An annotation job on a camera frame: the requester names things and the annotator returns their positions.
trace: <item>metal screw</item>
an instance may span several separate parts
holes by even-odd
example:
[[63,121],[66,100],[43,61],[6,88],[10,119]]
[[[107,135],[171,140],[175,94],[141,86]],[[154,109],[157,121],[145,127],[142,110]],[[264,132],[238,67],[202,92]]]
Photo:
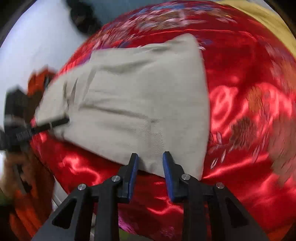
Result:
[[182,174],[181,178],[183,180],[189,180],[190,179],[190,175],[185,173],[185,174]]
[[112,178],[111,178],[111,180],[113,181],[113,182],[118,182],[119,180],[120,180],[120,176],[113,176]]
[[225,185],[223,183],[216,183],[216,187],[219,189],[223,189]]
[[78,186],[78,190],[84,190],[86,188],[86,185],[84,184],[84,183],[82,183],[82,184],[79,184],[79,186]]

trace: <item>red satin fabric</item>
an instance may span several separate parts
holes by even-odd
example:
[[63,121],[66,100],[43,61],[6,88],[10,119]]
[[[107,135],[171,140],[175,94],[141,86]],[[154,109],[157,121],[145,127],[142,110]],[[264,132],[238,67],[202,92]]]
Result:
[[[223,182],[266,232],[291,223],[296,188],[292,178],[284,182],[295,166],[296,63],[252,17],[212,2],[149,6],[105,25],[60,74],[85,62],[95,49],[162,43],[183,33],[195,35],[200,44],[209,90],[210,138],[202,181]],[[48,133],[36,136],[32,147],[67,193],[80,183],[99,184],[120,167]],[[163,178],[139,172],[133,200],[119,205],[119,223],[156,241],[180,240],[182,213],[181,206],[170,203]]]

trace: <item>yellow fabric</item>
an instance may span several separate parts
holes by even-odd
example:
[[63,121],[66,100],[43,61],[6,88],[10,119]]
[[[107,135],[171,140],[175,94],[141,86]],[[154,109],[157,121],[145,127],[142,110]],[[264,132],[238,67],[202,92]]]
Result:
[[220,4],[230,5],[249,16],[255,18],[258,22],[267,27],[273,34],[290,50],[296,58],[296,39],[282,18],[272,11],[255,3],[246,0],[223,0]]

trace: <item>beige cloth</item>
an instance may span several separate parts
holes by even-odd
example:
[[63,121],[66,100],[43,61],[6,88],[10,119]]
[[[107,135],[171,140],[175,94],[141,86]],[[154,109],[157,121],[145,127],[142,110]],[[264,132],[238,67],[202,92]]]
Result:
[[65,113],[70,125],[55,129],[59,138],[121,164],[138,153],[139,168],[162,177],[162,154],[170,151],[185,172],[202,176],[209,100],[193,35],[93,52],[49,86],[37,123]]

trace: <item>white wall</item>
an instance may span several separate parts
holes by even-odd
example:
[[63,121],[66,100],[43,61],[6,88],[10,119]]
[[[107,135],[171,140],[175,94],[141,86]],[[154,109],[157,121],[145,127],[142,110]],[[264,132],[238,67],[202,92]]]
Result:
[[45,65],[59,70],[85,40],[63,0],[37,0],[19,18],[0,48],[0,126],[6,90],[26,89],[31,72]]

